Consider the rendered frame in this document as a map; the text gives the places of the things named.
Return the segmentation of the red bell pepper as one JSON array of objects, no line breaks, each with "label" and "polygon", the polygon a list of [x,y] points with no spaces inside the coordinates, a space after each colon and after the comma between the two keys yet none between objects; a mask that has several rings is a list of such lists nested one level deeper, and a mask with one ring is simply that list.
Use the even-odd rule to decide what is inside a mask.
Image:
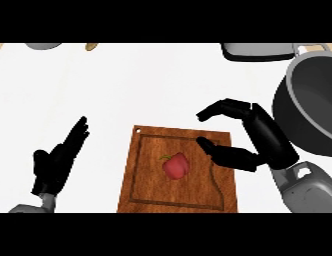
[{"label": "red bell pepper", "polygon": [[184,154],[178,152],[174,155],[163,155],[161,160],[165,160],[162,170],[168,178],[171,180],[181,179],[190,171],[190,164]]}]

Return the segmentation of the large grey pot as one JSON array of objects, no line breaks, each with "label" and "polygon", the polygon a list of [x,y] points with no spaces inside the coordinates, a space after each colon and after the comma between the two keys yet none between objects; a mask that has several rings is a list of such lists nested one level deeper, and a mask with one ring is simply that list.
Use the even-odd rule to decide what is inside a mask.
[{"label": "large grey pot", "polygon": [[273,117],[288,139],[307,152],[332,157],[332,50],[301,53],[292,60],[273,99]]}]

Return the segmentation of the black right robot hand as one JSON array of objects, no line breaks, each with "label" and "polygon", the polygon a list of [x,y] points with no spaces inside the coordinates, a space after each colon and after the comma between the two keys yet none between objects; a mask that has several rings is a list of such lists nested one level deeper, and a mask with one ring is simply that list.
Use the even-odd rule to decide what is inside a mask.
[{"label": "black right robot hand", "polygon": [[224,99],[196,114],[200,122],[217,115],[242,120],[257,149],[257,152],[252,153],[243,148],[215,145],[209,139],[199,136],[196,142],[218,166],[255,172],[257,167],[264,164],[271,169],[280,170],[298,162],[299,156],[289,139],[267,111],[257,103]]}]

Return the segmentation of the brown wooden cutting board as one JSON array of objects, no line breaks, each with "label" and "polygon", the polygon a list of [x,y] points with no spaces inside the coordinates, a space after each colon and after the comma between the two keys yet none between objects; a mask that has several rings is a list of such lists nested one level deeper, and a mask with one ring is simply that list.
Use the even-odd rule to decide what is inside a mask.
[{"label": "brown wooden cutting board", "polygon": [[227,132],[137,126],[121,189],[121,213],[233,213],[234,171],[217,166],[196,138],[227,146]]}]

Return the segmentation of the grey round object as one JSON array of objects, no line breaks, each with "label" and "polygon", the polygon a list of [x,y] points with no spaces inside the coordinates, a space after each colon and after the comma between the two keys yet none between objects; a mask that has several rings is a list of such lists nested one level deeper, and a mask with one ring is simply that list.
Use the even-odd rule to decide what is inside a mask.
[{"label": "grey round object", "polygon": [[60,46],[62,43],[25,43],[34,50],[50,50]]}]

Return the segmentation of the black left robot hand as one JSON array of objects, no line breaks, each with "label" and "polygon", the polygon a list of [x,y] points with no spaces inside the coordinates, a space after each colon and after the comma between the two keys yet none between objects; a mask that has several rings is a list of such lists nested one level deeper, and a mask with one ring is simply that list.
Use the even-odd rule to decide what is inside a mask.
[{"label": "black left robot hand", "polygon": [[34,195],[57,195],[60,193],[88,135],[87,117],[82,116],[70,129],[65,141],[56,145],[51,152],[44,150],[34,152]]}]

